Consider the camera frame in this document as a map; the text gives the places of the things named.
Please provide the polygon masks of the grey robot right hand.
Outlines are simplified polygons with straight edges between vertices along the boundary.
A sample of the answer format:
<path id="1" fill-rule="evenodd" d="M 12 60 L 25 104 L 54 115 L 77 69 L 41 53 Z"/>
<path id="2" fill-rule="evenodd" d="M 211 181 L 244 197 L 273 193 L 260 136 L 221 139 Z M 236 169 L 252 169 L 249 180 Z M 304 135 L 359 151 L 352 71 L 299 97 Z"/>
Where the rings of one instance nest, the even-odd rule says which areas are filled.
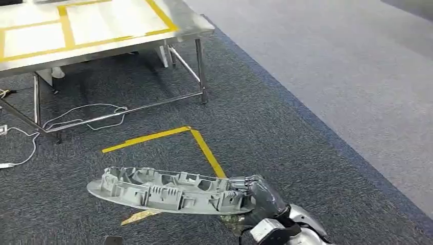
<path id="1" fill-rule="evenodd" d="M 261 175 L 233 177 L 229 179 L 231 187 L 244 190 L 255 200 L 252 211 L 244 214 L 221 215 L 222 223 L 235 235 L 254 228 L 265 218 L 278 220 L 284 227 L 291 227 L 294 221 L 290 219 L 291 207 L 281 195 Z"/>

